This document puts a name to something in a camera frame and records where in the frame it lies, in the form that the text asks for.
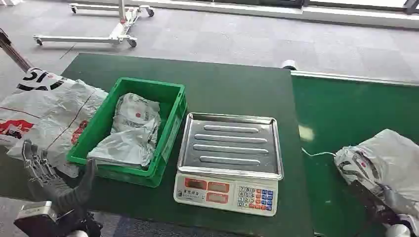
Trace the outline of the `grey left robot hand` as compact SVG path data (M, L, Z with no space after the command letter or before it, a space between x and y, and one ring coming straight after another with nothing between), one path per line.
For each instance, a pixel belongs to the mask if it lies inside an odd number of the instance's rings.
M21 155L29 175L28 187L36 200L48 200L57 213L65 214L83 208L90 197L97 171L96 160L89 159L79 184L71 188L55 171L47 159L47 150L40 149L30 139L22 144Z

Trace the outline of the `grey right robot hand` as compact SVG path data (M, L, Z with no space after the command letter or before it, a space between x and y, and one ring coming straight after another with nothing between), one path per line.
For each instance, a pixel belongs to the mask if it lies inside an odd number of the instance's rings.
M349 189L363 205L368 217L372 221L378 221L382 224L404 225L408 228L411 224L407 220L403 220L396 211L395 203L390 200L390 196L385 185L373 183L375 186L370 190L360 181L354 180L349 184Z

